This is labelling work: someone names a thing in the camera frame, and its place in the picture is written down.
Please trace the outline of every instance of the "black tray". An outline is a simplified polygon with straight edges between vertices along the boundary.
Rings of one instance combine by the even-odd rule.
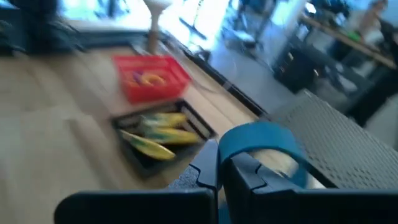
[[[134,129],[139,124],[140,115],[152,113],[181,112],[187,116],[187,122],[182,126],[184,130],[196,133],[201,141],[197,144],[187,146],[181,145],[164,145],[175,153],[175,158],[170,161],[159,161],[153,159],[131,146],[128,141],[124,140],[119,129]],[[201,149],[208,139],[214,138],[216,133],[209,124],[195,111],[186,101],[177,100],[160,106],[155,106],[146,110],[136,111],[130,114],[114,117],[111,119],[112,127],[118,135],[120,146],[126,159],[137,170],[142,177],[149,177],[160,172],[165,167],[180,161],[181,159],[191,156]]]

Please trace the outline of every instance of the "banana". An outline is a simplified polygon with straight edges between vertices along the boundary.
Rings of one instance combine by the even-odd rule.
[[[158,160],[170,160],[175,157],[175,154],[167,148],[150,141],[148,139],[130,134],[127,131],[120,130],[125,140],[134,146],[138,151],[143,154]]]
[[[157,113],[142,115],[141,123],[145,126],[172,128],[181,125],[187,120],[183,113]]]
[[[193,144],[199,141],[196,134],[173,128],[147,129],[144,136],[159,144]]]

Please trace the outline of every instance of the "wooden table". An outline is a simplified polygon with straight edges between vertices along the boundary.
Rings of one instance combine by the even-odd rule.
[[[336,30],[335,28],[332,28],[328,25],[324,25],[315,19],[309,18],[307,16],[302,15],[300,17],[300,22],[304,24],[308,24],[314,28],[320,29],[326,34],[334,37],[335,39],[342,41],[346,45],[349,45],[350,47],[362,52],[363,54],[373,58],[375,61],[382,63],[383,65],[389,67],[389,68],[396,68],[396,65],[393,60],[391,60],[388,57],[383,56],[378,49],[375,49],[373,47],[367,46],[364,43],[354,41],[341,33],[340,31]]]
[[[52,223],[59,201],[80,190],[159,189],[177,179],[192,158],[142,180],[119,152],[111,115],[151,106],[131,105],[121,93],[110,56],[129,48],[87,54],[0,58],[0,223]],[[218,133],[256,119],[186,58],[202,85],[183,95]],[[283,170],[292,163],[272,151],[257,155]]]

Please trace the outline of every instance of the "bunch of bananas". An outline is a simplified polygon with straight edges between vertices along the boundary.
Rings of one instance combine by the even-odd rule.
[[[183,113],[157,113],[143,115],[139,128],[142,137],[120,130],[122,137],[129,141],[138,151],[158,160],[169,160],[175,157],[174,152],[162,145],[194,144],[199,137],[191,132],[175,129],[186,122]]]

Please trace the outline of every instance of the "red basket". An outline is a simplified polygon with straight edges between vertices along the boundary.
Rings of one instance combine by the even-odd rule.
[[[170,56],[117,55],[113,60],[121,88],[131,103],[178,98],[191,82],[191,77]],[[140,83],[144,75],[155,76],[157,83]]]

